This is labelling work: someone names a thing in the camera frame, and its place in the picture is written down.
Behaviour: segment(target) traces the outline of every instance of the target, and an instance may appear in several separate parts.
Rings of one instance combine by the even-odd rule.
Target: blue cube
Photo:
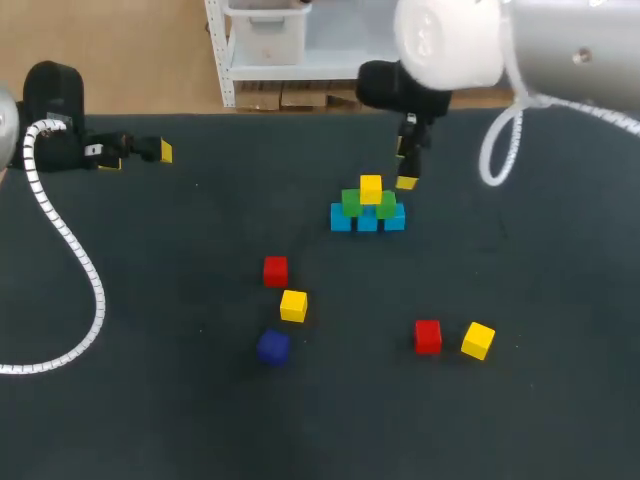
[[[331,204],[331,231],[332,232],[350,232],[351,219],[345,217],[342,213],[341,203]]]
[[[404,204],[396,204],[396,213],[393,218],[384,221],[385,232],[400,232],[404,230],[406,217],[404,213]]]
[[[375,205],[365,205],[362,215],[358,217],[359,232],[377,232],[378,216]]]
[[[291,340],[289,335],[269,329],[258,341],[258,360],[273,367],[287,363]]]

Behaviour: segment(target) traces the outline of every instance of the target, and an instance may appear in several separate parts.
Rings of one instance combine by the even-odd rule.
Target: dark table surface
[[[107,320],[72,364],[0,378],[2,478],[637,478],[640,143],[529,114],[490,189],[495,115],[438,124],[408,231],[367,236],[330,233],[329,204],[393,172],[396,117],[92,119],[163,134],[175,163],[43,175]],[[89,328],[88,282],[21,172],[0,226],[0,361],[48,360]],[[304,325],[278,320],[266,255],[309,292]],[[487,360],[414,356],[426,318],[494,326]],[[268,326],[292,336],[285,368],[256,362]]]

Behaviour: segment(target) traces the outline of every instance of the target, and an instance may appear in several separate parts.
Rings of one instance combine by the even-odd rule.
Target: block
[[[393,218],[396,214],[396,194],[385,190],[382,192],[382,203],[376,205],[376,217],[379,220]]]
[[[342,214],[342,204],[331,204],[331,231],[332,232],[350,232],[351,219]]]
[[[357,223],[359,232],[377,232],[378,217],[376,217],[376,207],[373,205],[365,206],[362,215],[358,217]]]
[[[396,204],[396,213],[393,218],[384,221],[385,232],[400,232],[405,229],[406,217],[404,212],[404,204]]]
[[[495,330],[473,322],[462,341],[462,353],[484,360],[493,342]]]
[[[160,142],[160,161],[162,163],[173,163],[173,147],[164,138],[161,138]]]
[[[258,340],[256,350],[261,363],[279,367],[287,363],[291,340],[289,336],[269,329]]]
[[[287,257],[267,257],[264,259],[264,286],[285,288],[289,282]]]
[[[399,176],[396,180],[396,188],[398,190],[413,190],[418,183],[417,178]]]
[[[360,204],[380,205],[382,202],[382,177],[362,175],[360,177]]]
[[[345,217],[355,218],[362,215],[360,190],[357,188],[342,191],[342,213]]]
[[[442,351],[442,333],[438,320],[418,320],[415,331],[418,355],[438,355]]]
[[[307,314],[307,294],[285,290],[280,302],[280,318],[288,322],[304,322]]]

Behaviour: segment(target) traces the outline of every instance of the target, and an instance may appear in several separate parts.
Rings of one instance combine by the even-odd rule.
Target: wooden floor
[[[0,82],[16,98],[54,60],[85,80],[89,113],[223,113],[203,0],[0,0]],[[502,106],[504,92],[457,107]]]

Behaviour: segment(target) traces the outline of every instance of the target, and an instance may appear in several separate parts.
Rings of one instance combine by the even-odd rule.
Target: cable
[[[592,107],[578,102],[569,102],[567,100],[561,100],[559,98],[549,97],[546,95],[539,95],[537,98],[541,100],[542,108],[549,106],[570,108],[577,112],[582,112],[604,120],[605,122],[622,128],[623,130],[640,138],[640,121],[631,118],[624,113],[607,110],[606,108]],[[479,169],[482,180],[491,187],[502,185],[513,169],[513,165],[515,164],[518,156],[518,150],[520,149],[523,114],[527,108],[530,107],[516,99],[516,102],[502,112],[502,114],[493,122],[484,137],[484,141],[482,142],[482,147],[480,149]],[[510,121],[513,121],[514,124],[513,131],[511,133],[509,152],[507,153],[507,158],[500,173],[494,177],[491,174],[491,156],[493,154],[493,147],[496,144],[498,135]]]
[[[87,348],[89,348],[100,333],[100,329],[104,322],[106,302],[100,276],[93,266],[91,259],[89,259],[87,252],[84,251],[80,242],[78,242],[73,233],[71,233],[71,230],[69,230],[69,227],[67,227],[62,218],[60,218],[58,212],[53,208],[53,205],[51,205],[46,193],[44,193],[44,188],[40,183],[40,178],[36,170],[34,148],[37,136],[44,132],[66,130],[66,128],[66,125],[58,120],[40,120],[31,125],[27,129],[23,142],[24,170],[27,174],[29,184],[31,185],[31,190],[33,190],[42,211],[47,215],[53,226],[58,230],[58,233],[60,233],[62,238],[67,242],[69,248],[73,251],[91,282],[96,300],[96,312],[93,318],[93,324],[91,325],[89,333],[87,333],[82,341],[68,353],[44,363],[35,363],[32,365],[0,365],[0,374],[28,375],[32,373],[47,372],[66,365],[72,360],[78,358]]]

